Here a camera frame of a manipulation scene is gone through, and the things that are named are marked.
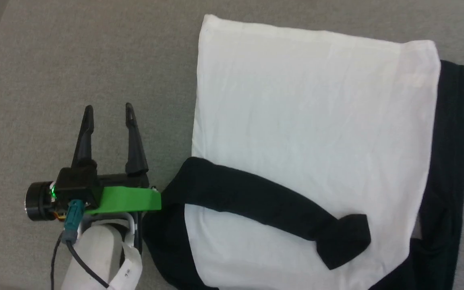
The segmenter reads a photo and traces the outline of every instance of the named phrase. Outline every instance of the green bracket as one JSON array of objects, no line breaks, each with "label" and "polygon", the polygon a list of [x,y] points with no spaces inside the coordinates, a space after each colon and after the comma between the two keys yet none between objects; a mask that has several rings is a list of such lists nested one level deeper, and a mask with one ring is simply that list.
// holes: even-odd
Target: green bracket
[{"label": "green bracket", "polygon": [[149,188],[109,186],[103,189],[97,209],[85,211],[96,213],[127,213],[130,211],[158,211],[162,207],[160,192]]}]

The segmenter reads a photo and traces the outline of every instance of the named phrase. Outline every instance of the teal connector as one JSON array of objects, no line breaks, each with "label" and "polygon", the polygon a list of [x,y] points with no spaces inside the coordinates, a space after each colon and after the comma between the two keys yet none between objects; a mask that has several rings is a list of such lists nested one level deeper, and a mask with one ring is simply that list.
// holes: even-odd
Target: teal connector
[{"label": "teal connector", "polygon": [[69,203],[68,214],[64,221],[64,233],[62,234],[62,243],[70,241],[73,244],[78,237],[78,227],[83,214],[85,213],[85,203],[79,199],[74,199]]}]

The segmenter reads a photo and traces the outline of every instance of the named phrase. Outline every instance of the folded black sleeve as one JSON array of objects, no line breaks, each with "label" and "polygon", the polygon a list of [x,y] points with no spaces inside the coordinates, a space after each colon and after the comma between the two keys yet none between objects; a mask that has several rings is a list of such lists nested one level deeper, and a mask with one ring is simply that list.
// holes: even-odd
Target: folded black sleeve
[{"label": "folded black sleeve", "polygon": [[265,178],[191,157],[162,193],[162,207],[195,204],[241,215],[316,242],[329,269],[363,252],[370,244],[366,215],[336,219],[308,198]]}]

